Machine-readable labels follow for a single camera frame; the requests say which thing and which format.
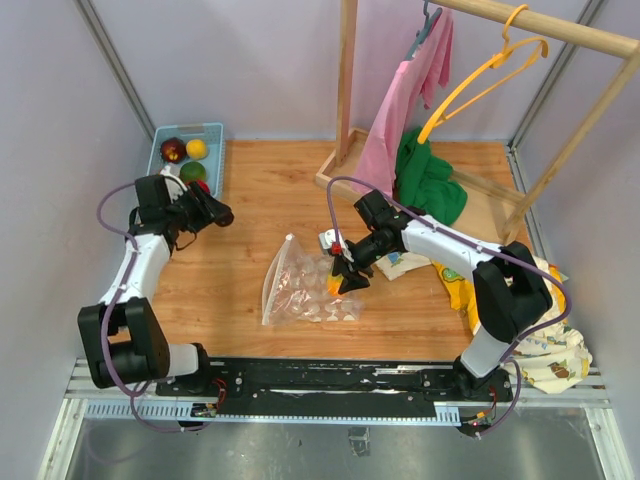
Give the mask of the yellow fake fruit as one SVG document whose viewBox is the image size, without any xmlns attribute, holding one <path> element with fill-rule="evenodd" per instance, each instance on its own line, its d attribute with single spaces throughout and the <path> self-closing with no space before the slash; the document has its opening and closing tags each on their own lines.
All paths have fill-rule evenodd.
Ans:
<svg viewBox="0 0 640 480">
<path fill-rule="evenodd" d="M 193 160 L 202 160 L 208 156 L 209 149 L 202 139 L 192 139 L 186 143 L 186 154 Z"/>
</svg>

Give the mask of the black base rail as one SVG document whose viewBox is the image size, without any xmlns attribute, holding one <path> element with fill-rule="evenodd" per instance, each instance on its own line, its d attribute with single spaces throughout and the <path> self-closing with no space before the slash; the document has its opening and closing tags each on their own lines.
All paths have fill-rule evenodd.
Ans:
<svg viewBox="0 0 640 480">
<path fill-rule="evenodd" d="M 439 414 L 437 403 L 492 407 L 513 398 L 509 377 L 500 369 L 482 380 L 466 380 L 451 362 L 247 357 L 212 358 L 209 379 L 198 387 L 176 379 L 155 392 L 192 399 L 192 419 L 205 417 L 221 396 L 219 419 L 329 423 L 458 425 L 462 417 Z"/>
</svg>

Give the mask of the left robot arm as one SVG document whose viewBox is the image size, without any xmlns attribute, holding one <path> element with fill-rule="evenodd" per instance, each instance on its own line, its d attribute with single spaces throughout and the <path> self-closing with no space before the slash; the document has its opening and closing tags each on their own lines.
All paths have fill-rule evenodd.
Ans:
<svg viewBox="0 0 640 480">
<path fill-rule="evenodd" d="M 196 182 L 172 174 L 140 177 L 131 184 L 138 205 L 127 230 L 111 232 L 125 240 L 125 255 L 114 282 L 97 304 L 79 311 L 77 323 L 90 375 L 99 389 L 173 379 L 200 396 L 214 383 L 204 347 L 171 344 L 152 308 L 159 277 L 182 233 L 197 235 L 215 224 L 227 227 L 231 208 Z"/>
</svg>

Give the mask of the clear zip top bag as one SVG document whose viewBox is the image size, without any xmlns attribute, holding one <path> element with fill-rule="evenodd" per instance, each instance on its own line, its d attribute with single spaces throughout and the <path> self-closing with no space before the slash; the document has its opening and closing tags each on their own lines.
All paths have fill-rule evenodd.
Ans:
<svg viewBox="0 0 640 480">
<path fill-rule="evenodd" d="M 364 303 L 355 294 L 328 294 L 326 280 L 332 266 L 332 257 L 307 253 L 295 235 L 287 234 L 263 281 L 261 324 L 359 320 Z"/>
</svg>

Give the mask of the teal hanger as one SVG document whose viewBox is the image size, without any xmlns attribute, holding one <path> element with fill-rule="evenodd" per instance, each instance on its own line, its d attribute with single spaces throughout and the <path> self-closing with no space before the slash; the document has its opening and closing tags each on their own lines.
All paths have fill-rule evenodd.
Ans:
<svg viewBox="0 0 640 480">
<path fill-rule="evenodd" d="M 436 22 L 439 20 L 440 16 L 443 13 L 443 9 L 438 7 L 433 13 L 430 13 L 429 10 L 429 1 L 423 1 L 423 9 L 422 13 L 424 15 L 424 23 L 420 30 L 417 31 L 415 35 L 415 40 L 411 44 L 407 54 L 404 57 L 405 61 L 410 61 L 415 57 L 418 48 L 424 43 L 424 41 L 428 38 L 430 32 L 435 26 Z"/>
</svg>

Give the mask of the light blue plastic basket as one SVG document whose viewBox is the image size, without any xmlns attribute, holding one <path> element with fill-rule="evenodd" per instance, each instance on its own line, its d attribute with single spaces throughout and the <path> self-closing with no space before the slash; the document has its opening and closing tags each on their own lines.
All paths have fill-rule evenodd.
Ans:
<svg viewBox="0 0 640 480">
<path fill-rule="evenodd" d="M 171 173 L 184 182 L 198 179 L 221 200 L 225 148 L 222 123 L 161 126 L 155 131 L 147 174 Z"/>
</svg>

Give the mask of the wooden clothes rack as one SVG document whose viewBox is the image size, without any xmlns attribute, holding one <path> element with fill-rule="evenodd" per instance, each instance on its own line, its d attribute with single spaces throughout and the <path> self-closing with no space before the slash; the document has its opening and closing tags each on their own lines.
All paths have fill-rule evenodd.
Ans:
<svg viewBox="0 0 640 480">
<path fill-rule="evenodd" d="M 468 194 L 454 228 L 491 242 L 522 238 L 529 209 L 638 71 L 639 42 L 537 13 L 530 1 L 442 1 L 439 5 L 453 11 L 456 27 L 450 82 L 436 90 L 431 109 L 425 110 L 423 101 L 417 100 L 404 131 L 433 123 L 428 135 L 432 149 L 452 164 L 453 180 Z M 476 139 L 466 131 L 461 140 L 446 139 L 457 128 L 482 130 L 497 120 L 522 123 L 540 90 L 537 85 L 525 85 L 525 80 L 531 75 L 547 78 L 571 46 L 617 57 L 622 63 L 526 191 L 519 191 L 512 178 L 509 140 Z"/>
</svg>

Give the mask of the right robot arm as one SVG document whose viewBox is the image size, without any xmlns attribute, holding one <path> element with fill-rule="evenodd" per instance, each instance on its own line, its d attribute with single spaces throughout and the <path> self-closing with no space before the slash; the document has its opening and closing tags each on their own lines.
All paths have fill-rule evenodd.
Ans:
<svg viewBox="0 0 640 480">
<path fill-rule="evenodd" d="M 319 234 L 333 258 L 340 294 L 369 287 L 372 266 L 390 253 L 413 253 L 451 268 L 474 289 L 479 330 L 453 363 L 453 387 L 466 400 L 486 392 L 519 335 L 539 321 L 552 297 L 530 250 L 514 241 L 487 243 L 437 222 L 415 209 L 396 206 L 372 190 L 354 205 L 369 233 L 358 242 L 338 227 Z"/>
</svg>

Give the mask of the dinosaur print cloth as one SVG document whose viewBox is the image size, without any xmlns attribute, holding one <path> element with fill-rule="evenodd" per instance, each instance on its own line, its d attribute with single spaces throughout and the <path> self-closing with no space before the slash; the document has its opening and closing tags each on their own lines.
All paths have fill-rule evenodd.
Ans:
<svg viewBox="0 0 640 480">
<path fill-rule="evenodd" d="M 471 283 L 441 263 L 413 253 L 391 253 L 376 267 L 393 281 L 405 273 L 431 265 L 445 287 L 453 310 L 465 317 L 473 334 L 480 327 Z M 546 394 L 559 394 L 587 379 L 593 357 L 583 335 L 566 319 L 530 334 L 512 353 L 522 380 Z"/>
</svg>

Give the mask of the red fake fruit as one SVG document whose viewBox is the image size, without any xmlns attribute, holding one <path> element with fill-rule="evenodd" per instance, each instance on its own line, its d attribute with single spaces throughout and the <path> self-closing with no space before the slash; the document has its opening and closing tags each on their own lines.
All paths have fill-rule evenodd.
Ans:
<svg viewBox="0 0 640 480">
<path fill-rule="evenodd" d="M 196 180 L 195 183 L 206 193 L 210 193 L 208 185 L 202 180 Z"/>
</svg>

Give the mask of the dark red fake apple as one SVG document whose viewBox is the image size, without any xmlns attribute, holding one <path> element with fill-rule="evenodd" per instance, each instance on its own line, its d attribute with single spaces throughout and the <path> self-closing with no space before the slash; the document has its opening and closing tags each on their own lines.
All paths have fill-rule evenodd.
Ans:
<svg viewBox="0 0 640 480">
<path fill-rule="evenodd" d="M 160 155 L 164 162 L 178 164 L 187 156 L 186 144 L 177 137 L 169 138 L 160 145 Z"/>
</svg>

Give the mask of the green cloth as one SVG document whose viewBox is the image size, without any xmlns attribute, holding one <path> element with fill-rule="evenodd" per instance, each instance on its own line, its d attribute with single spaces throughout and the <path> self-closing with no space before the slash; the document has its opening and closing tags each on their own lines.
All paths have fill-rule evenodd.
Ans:
<svg viewBox="0 0 640 480">
<path fill-rule="evenodd" d="M 402 134 L 397 150 L 394 198 L 417 207 L 437 221 L 452 225 L 463 212 L 468 194 L 451 179 L 453 167 L 433 154 L 429 141 L 420 144 L 420 129 Z"/>
</svg>

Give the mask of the small dark purple fake fruit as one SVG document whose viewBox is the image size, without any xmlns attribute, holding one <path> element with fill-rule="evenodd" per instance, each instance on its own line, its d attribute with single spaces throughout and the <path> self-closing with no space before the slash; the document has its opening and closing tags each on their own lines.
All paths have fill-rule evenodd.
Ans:
<svg viewBox="0 0 640 480">
<path fill-rule="evenodd" d="M 214 223 L 219 227 L 230 226 L 234 221 L 234 214 L 230 209 L 220 209 L 215 215 Z"/>
</svg>

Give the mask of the pink shirt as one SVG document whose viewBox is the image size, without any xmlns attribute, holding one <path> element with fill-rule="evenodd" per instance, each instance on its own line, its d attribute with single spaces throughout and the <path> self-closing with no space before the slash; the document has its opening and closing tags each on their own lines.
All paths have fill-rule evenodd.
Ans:
<svg viewBox="0 0 640 480">
<path fill-rule="evenodd" d="M 453 11 L 444 8 L 413 57 L 396 69 L 353 173 L 355 178 L 386 194 L 392 192 L 397 151 L 417 100 L 431 108 L 436 90 L 449 83 L 453 35 Z"/>
</svg>

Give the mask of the round green fake fruit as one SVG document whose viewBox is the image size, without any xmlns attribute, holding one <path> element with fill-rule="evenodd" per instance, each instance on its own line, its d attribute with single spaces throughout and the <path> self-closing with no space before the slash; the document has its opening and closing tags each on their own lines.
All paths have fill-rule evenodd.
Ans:
<svg viewBox="0 0 640 480">
<path fill-rule="evenodd" d="M 207 170 L 201 162 L 189 161 L 181 166 L 179 177 L 185 184 L 196 180 L 205 182 Z"/>
</svg>

